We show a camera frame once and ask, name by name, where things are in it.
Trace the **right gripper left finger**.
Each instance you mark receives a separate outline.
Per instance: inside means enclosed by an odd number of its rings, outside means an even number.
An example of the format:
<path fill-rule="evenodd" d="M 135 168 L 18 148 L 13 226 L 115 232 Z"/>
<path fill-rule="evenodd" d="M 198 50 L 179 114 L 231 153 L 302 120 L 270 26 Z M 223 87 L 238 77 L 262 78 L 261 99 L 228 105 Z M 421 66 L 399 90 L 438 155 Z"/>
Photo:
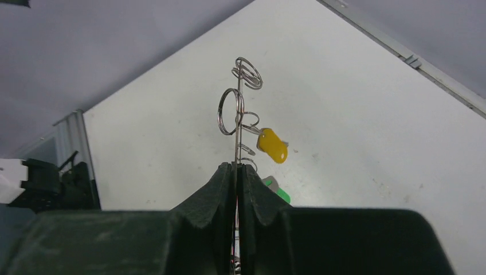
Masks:
<path fill-rule="evenodd" d="M 50 211 L 7 255 L 2 274 L 228 274 L 233 171 L 169 211 Z"/>

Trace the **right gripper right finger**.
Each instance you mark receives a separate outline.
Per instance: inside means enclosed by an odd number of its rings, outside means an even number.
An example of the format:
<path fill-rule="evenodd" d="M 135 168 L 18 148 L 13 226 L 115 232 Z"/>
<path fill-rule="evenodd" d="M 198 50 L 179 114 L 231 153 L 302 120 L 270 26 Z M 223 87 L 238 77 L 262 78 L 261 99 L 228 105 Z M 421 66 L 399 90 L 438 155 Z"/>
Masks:
<path fill-rule="evenodd" d="M 293 207 L 240 166 L 243 274 L 453 274 L 428 221 L 406 209 Z"/>

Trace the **green key tag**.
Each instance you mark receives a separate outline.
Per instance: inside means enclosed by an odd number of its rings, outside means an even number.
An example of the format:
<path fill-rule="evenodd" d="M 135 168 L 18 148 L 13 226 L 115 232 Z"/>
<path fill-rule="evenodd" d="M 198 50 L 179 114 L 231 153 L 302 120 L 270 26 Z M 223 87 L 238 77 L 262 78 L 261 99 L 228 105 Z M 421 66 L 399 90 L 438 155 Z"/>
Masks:
<path fill-rule="evenodd" d="M 266 178 L 262 179 L 262 181 L 269 189 L 271 189 L 281 199 L 286 201 L 288 204 L 291 203 L 290 195 L 279 186 L 279 183 L 274 176 L 267 176 Z"/>

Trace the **yellow key tag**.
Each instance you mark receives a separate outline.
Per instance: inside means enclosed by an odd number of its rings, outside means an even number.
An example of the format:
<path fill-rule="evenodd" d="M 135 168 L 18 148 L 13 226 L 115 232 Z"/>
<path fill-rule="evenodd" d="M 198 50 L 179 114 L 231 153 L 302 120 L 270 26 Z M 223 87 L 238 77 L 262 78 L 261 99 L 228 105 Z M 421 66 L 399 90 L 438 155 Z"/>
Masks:
<path fill-rule="evenodd" d="M 271 128 L 261 129 L 257 139 L 257 148 L 277 164 L 284 163 L 288 156 L 288 144 L 282 141 Z"/>

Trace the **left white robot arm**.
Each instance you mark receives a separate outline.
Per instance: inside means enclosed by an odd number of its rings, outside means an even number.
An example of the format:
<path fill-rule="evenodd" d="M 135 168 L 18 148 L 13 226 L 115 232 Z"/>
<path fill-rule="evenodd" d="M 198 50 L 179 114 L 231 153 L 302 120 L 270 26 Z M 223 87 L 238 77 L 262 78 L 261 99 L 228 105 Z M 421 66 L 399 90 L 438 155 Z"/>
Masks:
<path fill-rule="evenodd" d="M 78 151 L 61 165 L 36 159 L 1 159 L 1 204 L 35 213 L 51 210 L 100 210 L 88 164 L 75 162 Z"/>

